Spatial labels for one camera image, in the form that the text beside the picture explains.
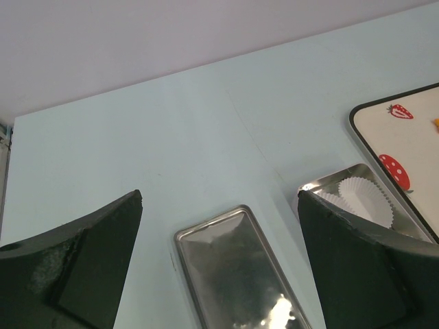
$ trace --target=white paper cupcake liner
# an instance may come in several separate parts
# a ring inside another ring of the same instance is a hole
[[[338,192],[356,215],[385,228],[392,226],[392,207],[375,183],[366,178],[346,178],[339,183]]]
[[[341,197],[338,197],[337,195],[334,195],[334,194],[325,193],[325,192],[319,192],[319,193],[317,193],[317,195],[322,197],[323,199],[327,200],[328,202],[335,204],[338,208],[341,208],[347,212],[354,214],[352,208]]]

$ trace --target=red strawberry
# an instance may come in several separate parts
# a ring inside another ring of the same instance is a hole
[[[387,154],[381,154],[378,158],[389,171],[390,175],[392,175],[392,177],[396,180],[396,183],[399,185],[399,187],[410,193],[410,179],[403,166],[401,166],[398,161]]]
[[[390,105],[387,109],[391,115],[400,119],[413,119],[412,113],[407,111],[402,105]]]

